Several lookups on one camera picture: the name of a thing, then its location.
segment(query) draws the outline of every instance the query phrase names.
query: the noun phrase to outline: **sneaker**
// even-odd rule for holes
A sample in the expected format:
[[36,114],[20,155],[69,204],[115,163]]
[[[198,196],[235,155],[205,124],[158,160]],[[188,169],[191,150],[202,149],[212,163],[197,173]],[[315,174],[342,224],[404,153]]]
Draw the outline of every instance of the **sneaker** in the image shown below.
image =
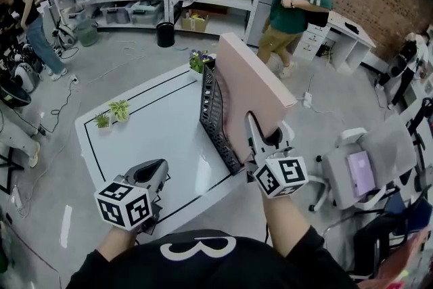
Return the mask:
[[68,73],[68,69],[64,68],[61,74],[53,74],[53,76],[51,76],[51,80],[52,81],[56,81],[58,80],[60,77],[66,75]]
[[36,164],[38,163],[39,160],[39,152],[41,151],[41,145],[39,144],[39,142],[36,141],[36,153],[34,154],[34,156],[31,156],[28,159],[28,165],[29,167],[31,167],[32,169],[36,166]]
[[296,69],[296,63],[290,62],[289,66],[284,66],[283,71],[280,72],[279,77],[280,79],[288,79],[293,71]]

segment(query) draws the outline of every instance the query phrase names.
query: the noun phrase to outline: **potted plant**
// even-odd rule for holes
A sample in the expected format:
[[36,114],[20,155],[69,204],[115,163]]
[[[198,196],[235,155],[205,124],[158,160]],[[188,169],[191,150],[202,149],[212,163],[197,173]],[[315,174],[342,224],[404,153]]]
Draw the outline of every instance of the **potted plant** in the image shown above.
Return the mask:
[[193,49],[189,56],[189,74],[196,81],[203,79],[204,63],[214,59],[208,55],[207,51],[196,51]]
[[110,130],[111,128],[111,117],[110,114],[107,114],[106,112],[101,112],[100,114],[97,114],[95,116],[95,119],[93,119],[93,122],[96,123],[98,129]]
[[127,100],[111,102],[108,106],[110,107],[111,113],[113,113],[119,122],[126,122],[129,119],[129,103]]

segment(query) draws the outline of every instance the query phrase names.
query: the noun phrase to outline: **black trash can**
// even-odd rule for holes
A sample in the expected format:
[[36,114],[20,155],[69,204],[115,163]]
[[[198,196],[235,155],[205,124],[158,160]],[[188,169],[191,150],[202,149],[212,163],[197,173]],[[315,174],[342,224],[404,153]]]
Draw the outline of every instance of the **black trash can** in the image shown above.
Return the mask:
[[171,47],[175,44],[175,25],[170,22],[159,23],[156,26],[156,36],[159,47]]

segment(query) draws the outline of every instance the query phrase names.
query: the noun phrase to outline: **white desk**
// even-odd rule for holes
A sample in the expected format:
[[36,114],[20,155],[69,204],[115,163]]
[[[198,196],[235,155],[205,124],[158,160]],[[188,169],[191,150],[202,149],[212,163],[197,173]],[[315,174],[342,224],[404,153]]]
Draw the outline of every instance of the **white desk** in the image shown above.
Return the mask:
[[244,172],[230,175],[203,130],[200,98],[201,83],[184,65],[114,98],[129,100],[131,115],[109,133],[93,122],[108,102],[75,122],[95,187],[147,160],[168,161],[169,178],[157,198],[160,219],[151,236],[139,235],[143,242],[172,232],[246,182]]
[[[359,34],[354,33],[346,27],[346,23],[356,26]],[[332,47],[331,61],[334,68],[345,75],[350,76],[361,64],[370,49],[376,47],[365,30],[353,21],[345,18],[336,12],[329,13],[329,20],[325,28],[319,28],[309,24],[306,32],[300,38],[295,48],[294,56],[313,60],[322,43],[330,35],[330,29],[336,29],[341,35],[332,35],[335,45]]]

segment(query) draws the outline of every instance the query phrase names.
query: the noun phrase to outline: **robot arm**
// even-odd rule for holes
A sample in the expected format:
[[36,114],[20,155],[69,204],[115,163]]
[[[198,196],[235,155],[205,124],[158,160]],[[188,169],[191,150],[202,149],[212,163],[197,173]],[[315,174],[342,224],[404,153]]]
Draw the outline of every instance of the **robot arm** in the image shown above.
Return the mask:
[[291,156],[293,130],[282,122],[267,139],[264,138],[255,117],[246,117],[251,157],[247,161],[247,174],[255,178],[267,198],[293,194],[309,182],[303,157]]
[[95,192],[101,218],[131,231],[142,225],[144,232],[155,228],[161,208],[154,202],[168,174],[165,159],[151,160],[129,169]]

